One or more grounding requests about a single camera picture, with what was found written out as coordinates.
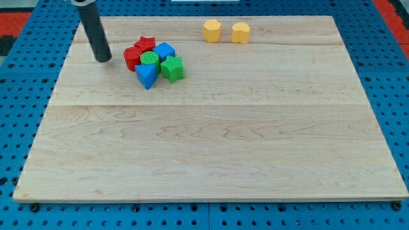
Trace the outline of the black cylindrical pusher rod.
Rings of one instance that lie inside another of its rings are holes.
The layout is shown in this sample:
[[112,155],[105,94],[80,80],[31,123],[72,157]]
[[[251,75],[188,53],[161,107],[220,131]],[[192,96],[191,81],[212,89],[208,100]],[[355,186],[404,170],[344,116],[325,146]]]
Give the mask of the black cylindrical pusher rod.
[[104,63],[112,58],[109,43],[100,20],[96,0],[71,0],[84,27],[95,59]]

